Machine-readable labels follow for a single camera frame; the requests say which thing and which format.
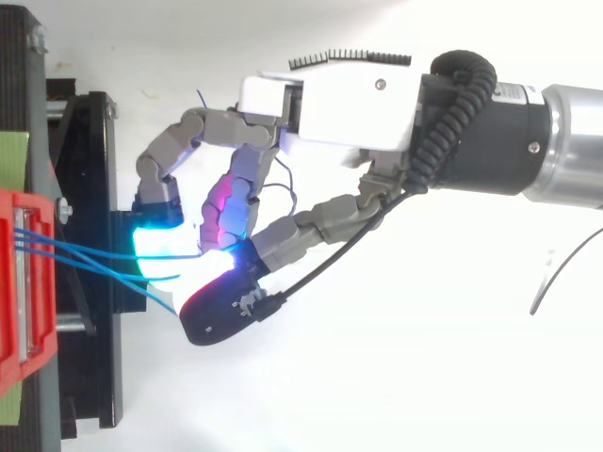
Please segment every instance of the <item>silver cylinder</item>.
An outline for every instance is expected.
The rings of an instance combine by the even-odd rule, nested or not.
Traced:
[[[85,330],[86,327],[80,314],[57,314],[57,331],[76,332]]]
[[[46,119],[60,121],[67,106],[67,101],[46,101]]]
[[[552,85],[546,157],[524,194],[533,202],[603,206],[603,91]]]

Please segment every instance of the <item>black cable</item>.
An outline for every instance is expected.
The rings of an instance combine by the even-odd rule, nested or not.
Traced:
[[[531,308],[530,308],[530,314],[531,315],[536,314],[536,311],[538,311],[538,308],[540,307],[540,303],[542,303],[543,299],[545,298],[546,292],[548,292],[548,289],[550,289],[550,286],[553,285],[553,283],[555,282],[555,280],[557,279],[557,277],[559,276],[559,274],[562,272],[562,270],[565,268],[565,266],[567,264],[569,264],[569,261],[571,261],[572,258],[576,254],[578,254],[578,252],[581,249],[583,249],[588,242],[590,242],[591,240],[593,240],[595,237],[597,237],[601,233],[603,233],[603,228],[599,229],[594,234],[592,234],[591,236],[589,236],[586,240],[584,240],[582,243],[580,243],[578,245],[578,247],[575,250],[573,250],[572,253],[569,256],[567,256],[565,258],[565,260],[563,261],[563,263],[559,266],[559,268],[557,268],[557,270],[555,271],[555,273],[553,273],[553,276],[551,277],[551,279],[548,280],[548,282],[545,285],[545,288],[540,292],[540,294],[538,295],[538,297],[536,297],[536,299],[534,300],[534,302],[531,304]]]
[[[358,243],[362,237],[367,235],[376,225],[379,223],[387,214],[389,214],[395,207],[400,205],[403,201],[409,199],[413,196],[413,193],[406,192],[397,196],[394,200],[387,203],[382,210],[373,215],[369,221],[356,233],[352,236],[350,240],[348,240],[339,250],[334,252],[329,258],[327,258],[322,264],[317,266],[314,270],[308,273],[306,276],[301,278],[291,287],[286,289],[284,292],[280,292],[275,295],[277,299],[281,302],[285,302],[286,299],[291,297],[293,294],[298,292],[300,289],[305,287],[308,283],[313,281],[317,276],[322,274],[327,268],[332,266],[335,262],[337,262],[346,252],[348,252],[351,247],[353,247],[356,243]]]
[[[463,131],[490,102],[497,85],[497,73],[488,60],[465,50],[447,52],[436,58],[432,73],[462,76],[467,81],[454,104],[411,153],[403,187],[416,194],[427,193],[428,187],[436,182]]]

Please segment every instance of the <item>coiled black cable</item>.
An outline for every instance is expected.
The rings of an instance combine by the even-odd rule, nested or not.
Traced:
[[[436,75],[466,76],[466,84],[444,116],[411,155],[410,168],[404,181],[404,189],[415,194],[425,194],[461,134],[490,101],[497,85],[497,73],[483,56],[466,50],[447,52],[432,63],[431,72]]]

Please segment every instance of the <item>red plastic part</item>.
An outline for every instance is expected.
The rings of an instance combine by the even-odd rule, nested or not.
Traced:
[[[16,381],[45,365],[57,352],[55,261],[30,254],[32,348],[20,363],[15,287],[14,208],[29,210],[29,230],[54,235],[52,202],[43,197],[0,189],[0,396]],[[50,245],[25,244],[46,252]]]

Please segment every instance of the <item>screw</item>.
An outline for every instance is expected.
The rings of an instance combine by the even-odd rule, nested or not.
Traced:
[[[107,103],[106,115],[109,116],[110,120],[118,120],[120,118],[120,111],[118,109],[118,105],[114,102]]]
[[[44,28],[36,25],[32,28],[28,36],[29,48],[40,55],[47,54],[46,44],[44,42]]]
[[[533,143],[530,143],[530,145],[528,146],[528,151],[530,153],[539,153],[540,152],[540,144],[538,144],[536,141],[534,141]]]
[[[379,91],[383,91],[386,86],[387,86],[387,83],[382,78],[380,78],[379,80],[377,80],[375,82],[375,88],[378,89]]]
[[[60,224],[67,224],[69,217],[73,215],[73,208],[67,203],[65,198],[59,198],[56,203],[56,209]]]

